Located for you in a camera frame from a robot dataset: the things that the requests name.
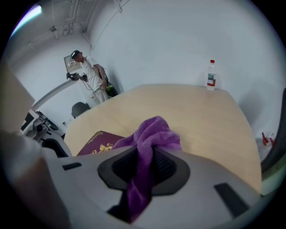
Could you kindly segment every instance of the ceiling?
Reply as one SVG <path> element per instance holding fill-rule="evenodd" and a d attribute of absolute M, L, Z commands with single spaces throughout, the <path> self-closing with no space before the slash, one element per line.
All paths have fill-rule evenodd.
<path fill-rule="evenodd" d="M 24 24 L 8 41 L 6 47 L 7 58 L 23 47 L 33 46 L 34 43 L 50 36 L 54 39 L 54 32 L 50 31 L 56 26 L 57 36 L 60 38 L 67 35 L 67 28 L 77 26 L 82 29 L 87 27 L 92 10 L 97 0 L 41 0 L 38 5 L 42 7 L 42 13 Z"/>

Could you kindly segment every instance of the passport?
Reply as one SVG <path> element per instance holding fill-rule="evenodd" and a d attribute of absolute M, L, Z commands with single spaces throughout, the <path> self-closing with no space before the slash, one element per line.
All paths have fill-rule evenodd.
<path fill-rule="evenodd" d="M 124 137 L 111 134 L 105 131 L 98 131 L 84 145 L 77 156 L 88 155 L 100 152 L 107 152 L 115 145 L 115 143 Z"/>

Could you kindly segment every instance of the white wall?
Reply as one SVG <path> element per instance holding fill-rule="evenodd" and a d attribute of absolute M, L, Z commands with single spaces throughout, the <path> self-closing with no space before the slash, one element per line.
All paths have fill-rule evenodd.
<path fill-rule="evenodd" d="M 217 87 L 239 104 L 253 133 L 276 133 L 286 86 L 285 48 L 267 19 L 242 0 L 99 0 L 88 27 L 92 56 L 119 92 L 141 84 Z"/>
<path fill-rule="evenodd" d="M 36 51 L 31 49 L 25 56 L 11 63 L 10 67 L 37 102 L 67 81 L 64 57 L 74 50 L 80 50 L 84 55 L 90 53 L 90 45 L 80 34 L 45 42 L 36 47 Z M 80 84 L 81 82 L 78 82 L 64 89 L 38 109 L 54 122 L 62 133 L 66 131 L 62 123 L 67 123 L 72 118 L 72 105 L 77 102 L 90 102 L 88 99 L 90 92 L 83 89 L 83 85 Z"/>

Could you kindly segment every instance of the wooden table top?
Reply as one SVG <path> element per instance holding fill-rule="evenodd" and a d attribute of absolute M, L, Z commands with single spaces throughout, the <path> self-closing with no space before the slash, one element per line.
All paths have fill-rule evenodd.
<path fill-rule="evenodd" d="M 64 141 L 76 156 L 97 131 L 123 137 L 160 115 L 180 135 L 184 152 L 214 160 L 261 191 L 261 167 L 252 130 L 224 90 L 192 85 L 142 85 L 97 105 L 70 122 Z"/>

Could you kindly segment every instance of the black chair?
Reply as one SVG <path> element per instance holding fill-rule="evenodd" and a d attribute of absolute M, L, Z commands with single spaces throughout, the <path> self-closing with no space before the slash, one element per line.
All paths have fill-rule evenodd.
<path fill-rule="evenodd" d="M 71 114 L 74 118 L 79 116 L 80 114 L 84 113 L 85 111 L 89 110 L 90 107 L 87 103 L 77 102 L 71 108 Z"/>
<path fill-rule="evenodd" d="M 283 91 L 281 116 L 275 142 L 261 162 L 262 174 L 274 166 L 286 153 L 286 88 Z"/>

